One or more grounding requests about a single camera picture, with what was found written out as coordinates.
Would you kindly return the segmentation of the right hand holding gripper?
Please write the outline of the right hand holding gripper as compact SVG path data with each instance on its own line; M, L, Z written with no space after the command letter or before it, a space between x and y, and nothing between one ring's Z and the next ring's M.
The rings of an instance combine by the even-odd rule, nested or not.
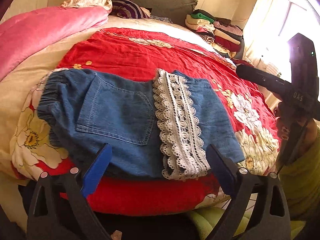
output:
M287 104L280 102L277 107L274 108L273 113L276 117L277 136L281 139L280 153L277 157L277 165L284 165L283 149L286 142L289 139L290 127L294 122L297 122L300 126L303 126L307 121L305 116L301 114L295 114L295 110ZM317 124L313 119L310 119L305 130L304 138L297 150L295 160L306 153L314 144L317 138Z

